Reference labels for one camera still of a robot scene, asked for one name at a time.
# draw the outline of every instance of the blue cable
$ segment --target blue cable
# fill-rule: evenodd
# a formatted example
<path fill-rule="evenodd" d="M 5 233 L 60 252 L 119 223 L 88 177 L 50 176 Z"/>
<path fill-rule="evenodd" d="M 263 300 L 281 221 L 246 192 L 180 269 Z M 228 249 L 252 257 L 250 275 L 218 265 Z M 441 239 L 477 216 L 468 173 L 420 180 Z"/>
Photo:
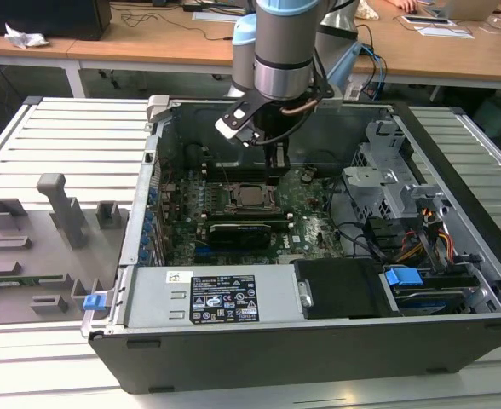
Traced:
<path fill-rule="evenodd" d="M 369 49 L 365 45 L 363 45 L 362 48 L 379 65 L 379 83 L 377 84 L 376 92 L 374 92 L 374 95 L 371 98 L 372 101 L 375 101 L 377 98 L 377 95 L 379 94 L 379 90 L 381 89 L 381 86 L 385 82 L 385 75 L 383 75 L 383 66 L 381 65 L 381 58 L 377 54 L 375 54 L 371 49 Z"/>

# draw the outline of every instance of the computer case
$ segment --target computer case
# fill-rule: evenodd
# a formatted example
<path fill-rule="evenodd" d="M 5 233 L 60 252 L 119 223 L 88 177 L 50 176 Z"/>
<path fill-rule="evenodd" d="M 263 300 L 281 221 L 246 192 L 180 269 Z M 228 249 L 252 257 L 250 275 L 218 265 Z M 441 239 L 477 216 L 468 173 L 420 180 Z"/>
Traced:
<path fill-rule="evenodd" d="M 0 35 L 4 24 L 20 32 L 48 37 L 99 40 L 111 20 L 108 0 L 0 0 Z"/>

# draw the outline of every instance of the power supply label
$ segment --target power supply label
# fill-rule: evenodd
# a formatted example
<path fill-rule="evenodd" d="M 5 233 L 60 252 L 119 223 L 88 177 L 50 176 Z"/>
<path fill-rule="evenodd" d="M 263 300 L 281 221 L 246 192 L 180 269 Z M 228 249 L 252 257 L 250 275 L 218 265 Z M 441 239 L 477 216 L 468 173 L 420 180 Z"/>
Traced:
<path fill-rule="evenodd" d="M 190 320 L 193 324 L 259 321 L 254 275 L 192 277 Z"/>

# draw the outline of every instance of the table leg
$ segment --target table leg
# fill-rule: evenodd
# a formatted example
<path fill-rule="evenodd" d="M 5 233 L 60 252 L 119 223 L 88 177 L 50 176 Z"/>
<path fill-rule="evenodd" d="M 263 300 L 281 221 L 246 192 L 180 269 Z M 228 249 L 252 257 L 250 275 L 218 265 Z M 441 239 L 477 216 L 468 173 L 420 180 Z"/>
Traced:
<path fill-rule="evenodd" d="M 88 90 L 82 78 L 80 77 L 80 64 L 76 60 L 67 60 L 63 64 L 66 78 L 71 86 L 72 96 L 74 98 L 88 98 Z"/>
<path fill-rule="evenodd" d="M 436 85 L 434 90 L 432 91 L 432 94 L 430 95 L 430 102 L 436 102 L 437 100 L 439 100 L 443 90 L 444 87 L 442 87 L 441 85 Z"/>
<path fill-rule="evenodd" d="M 147 72 L 146 71 L 138 71 L 137 72 L 137 82 L 138 82 L 139 91 L 146 91 L 148 89 Z"/>

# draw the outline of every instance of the green circuit board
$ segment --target green circuit board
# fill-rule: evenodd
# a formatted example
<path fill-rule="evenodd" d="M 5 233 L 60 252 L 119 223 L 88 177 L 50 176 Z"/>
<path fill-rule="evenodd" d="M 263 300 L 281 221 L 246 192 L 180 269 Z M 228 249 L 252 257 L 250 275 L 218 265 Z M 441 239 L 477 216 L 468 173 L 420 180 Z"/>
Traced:
<path fill-rule="evenodd" d="M 210 251 L 204 239 L 203 210 L 222 212 L 230 205 L 227 186 L 233 182 L 213 183 L 188 172 L 178 179 L 169 205 L 164 203 L 165 224 L 170 229 L 171 246 L 167 263 L 171 266 L 288 264 L 291 261 L 343 256 L 343 248 L 334 235 L 334 227 L 324 211 L 326 195 L 322 179 L 302 183 L 302 168 L 290 170 L 278 186 L 268 189 L 276 208 L 293 214 L 291 227 L 273 231 L 264 250 Z"/>

